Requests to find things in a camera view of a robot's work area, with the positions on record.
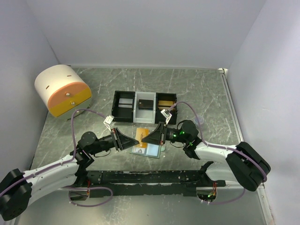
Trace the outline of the white VIP credit card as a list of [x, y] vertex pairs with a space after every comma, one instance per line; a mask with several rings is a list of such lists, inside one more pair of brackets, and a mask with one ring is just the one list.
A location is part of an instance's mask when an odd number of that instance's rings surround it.
[[147, 154], [147, 148], [141, 148], [141, 147], [136, 147], [134, 146], [132, 148], [132, 154], [137, 154], [137, 155], [146, 155]]

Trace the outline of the green card holder wallet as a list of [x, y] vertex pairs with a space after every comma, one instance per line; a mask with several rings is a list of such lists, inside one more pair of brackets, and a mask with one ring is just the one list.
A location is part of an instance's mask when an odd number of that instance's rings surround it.
[[138, 156], [150, 157], [150, 158], [160, 158], [160, 154], [164, 150], [165, 150], [165, 148], [162, 147], [162, 146], [153, 145], [153, 144], [147, 144], [147, 154], [146, 155], [138, 155]]

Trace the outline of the gold credit card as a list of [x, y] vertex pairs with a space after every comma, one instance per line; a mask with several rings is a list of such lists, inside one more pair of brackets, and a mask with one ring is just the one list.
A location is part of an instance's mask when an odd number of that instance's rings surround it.
[[136, 147], [138, 148], [147, 148], [147, 143], [143, 142], [142, 139], [145, 138], [149, 134], [149, 130], [147, 128], [138, 127], [136, 129], [135, 139], [139, 142]]

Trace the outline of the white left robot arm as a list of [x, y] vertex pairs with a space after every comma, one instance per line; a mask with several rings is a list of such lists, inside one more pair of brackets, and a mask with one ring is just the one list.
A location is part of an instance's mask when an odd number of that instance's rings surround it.
[[75, 151], [60, 160], [30, 171], [11, 170], [0, 183], [0, 214], [3, 220], [18, 217], [30, 204], [57, 189], [86, 186], [86, 169], [94, 162], [94, 155], [112, 148], [125, 150], [137, 144], [136, 139], [124, 135], [117, 128], [102, 138], [89, 131], [82, 135]]

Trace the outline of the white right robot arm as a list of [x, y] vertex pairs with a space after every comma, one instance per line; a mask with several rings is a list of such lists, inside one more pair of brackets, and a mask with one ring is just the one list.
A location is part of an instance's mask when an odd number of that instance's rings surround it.
[[164, 122], [142, 139], [143, 143], [164, 145], [166, 141], [182, 143], [184, 153], [209, 163], [199, 174], [199, 182], [210, 186], [214, 181], [238, 182], [248, 191], [256, 191], [271, 171], [270, 165], [247, 142], [237, 145], [220, 145], [205, 142], [199, 136], [194, 122], [183, 120], [177, 128], [169, 128]]

